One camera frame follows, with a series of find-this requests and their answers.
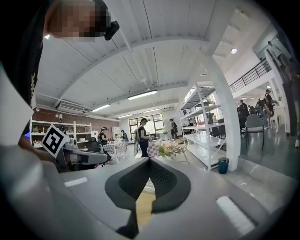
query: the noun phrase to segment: checkered tablecloth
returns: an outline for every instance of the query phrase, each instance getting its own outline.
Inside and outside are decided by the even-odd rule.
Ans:
[[[155,146],[155,143],[149,143],[149,146],[147,148],[147,153],[148,153],[148,156],[151,158],[151,157],[159,157],[160,154],[158,152],[158,148],[157,146]],[[171,158],[174,159],[175,158],[175,151],[173,151],[173,154],[171,155]]]
[[[127,146],[125,142],[117,142],[117,143],[111,143],[102,146],[105,151],[113,152],[113,147],[116,147],[116,149],[121,149],[121,151],[127,152]]]

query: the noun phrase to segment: white ceiling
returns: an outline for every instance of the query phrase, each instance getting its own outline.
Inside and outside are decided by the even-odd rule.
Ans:
[[[190,81],[207,81],[200,77],[206,71],[200,67],[199,49],[215,52],[222,65],[251,27],[256,8],[238,2],[236,8],[231,0],[107,0],[120,30],[110,41],[44,39],[36,93],[90,110],[109,103],[93,114],[112,118],[174,108]],[[127,100],[146,88],[158,92]],[[60,101],[39,94],[37,104],[55,107]]]

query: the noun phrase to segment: brick wall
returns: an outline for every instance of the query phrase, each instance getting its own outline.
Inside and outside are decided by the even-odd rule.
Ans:
[[[76,121],[76,124],[90,124],[92,123],[92,131],[101,131],[102,127],[107,127],[109,131],[106,132],[106,135],[108,137],[112,137],[112,127],[118,127],[119,122],[115,121],[107,121],[107,120],[99,120],[94,118],[88,118],[83,116],[74,116],[67,113],[61,113],[46,109],[40,109],[39,112],[34,111],[32,120],[37,121],[48,121],[48,122],[57,122],[59,121],[59,118],[56,118],[56,114],[62,114],[62,121],[63,123],[73,123]],[[80,130],[80,132],[84,132],[84,128],[78,128],[77,130]]]

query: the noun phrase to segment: white shelving unit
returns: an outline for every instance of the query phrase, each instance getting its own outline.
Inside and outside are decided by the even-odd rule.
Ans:
[[[208,170],[211,168],[218,166],[218,159],[224,157],[218,151],[222,147],[224,143],[226,143],[226,139],[221,139],[217,137],[210,136],[210,128],[215,128],[224,125],[224,123],[213,123],[209,124],[206,113],[209,113],[212,110],[217,108],[221,109],[220,105],[210,104],[204,105],[203,99],[206,99],[208,95],[210,95],[214,91],[213,87],[207,88],[199,88],[196,87],[196,90],[191,94],[191,96],[182,104],[179,108],[180,110],[191,109],[191,112],[185,116],[183,116],[181,121],[181,127],[183,132],[183,138],[192,141],[194,144],[189,144],[187,149],[193,153],[201,162],[203,162]],[[182,121],[190,118],[197,117],[203,114],[204,122],[203,125],[198,126],[182,126]],[[199,131],[194,134],[186,135],[184,134],[184,129],[190,129],[194,131]],[[206,134],[200,134],[200,131],[206,131]]]
[[[63,122],[48,122],[48,121],[36,121],[36,120],[31,120],[30,121],[30,142],[31,144],[33,144],[33,139],[32,137],[35,137],[35,136],[44,136],[46,131],[47,131],[47,128],[51,125],[55,125],[56,127],[59,127],[59,126],[69,126],[70,129],[69,130],[72,130],[73,132],[72,133],[67,133],[68,136],[70,137],[74,137],[74,139],[77,139],[78,136],[80,137],[83,137],[84,135],[89,135],[89,136],[86,136],[86,140],[85,141],[77,141],[77,143],[79,143],[80,145],[78,145],[78,148],[79,149],[86,149],[86,148],[82,148],[84,147],[84,145],[81,145],[81,143],[86,143],[88,142],[87,138],[91,137],[91,131],[92,131],[92,123],[90,124],[76,124],[76,122],[74,121],[73,123],[63,123]],[[32,132],[32,126],[45,126],[45,132],[44,133],[33,133]],[[79,132],[77,133],[77,130],[76,130],[76,127],[77,128],[82,128],[84,127],[85,128],[85,132]]]

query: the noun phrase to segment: fluorescent light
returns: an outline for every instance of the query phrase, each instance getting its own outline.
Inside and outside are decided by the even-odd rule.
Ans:
[[[97,109],[92,110],[92,112],[97,112],[97,111],[99,111],[100,109],[106,108],[106,107],[109,107],[109,106],[110,106],[110,104],[106,104],[106,105],[104,105],[104,106],[102,106],[102,107],[99,107],[99,108],[97,108]]]
[[[153,110],[148,110],[148,111],[144,111],[143,113],[148,113],[148,112],[157,111],[157,110],[160,110],[160,108],[153,109]]]
[[[156,94],[156,93],[157,93],[157,91],[153,90],[153,91],[150,91],[150,92],[145,92],[145,93],[141,93],[141,94],[138,94],[138,95],[134,95],[134,96],[128,97],[128,99],[132,100],[132,99],[141,98],[141,97],[144,97],[144,96],[147,96],[147,95]]]
[[[129,116],[132,116],[132,114],[128,114],[128,115],[125,115],[125,116],[120,116],[119,118],[125,118],[125,117],[129,117]]]

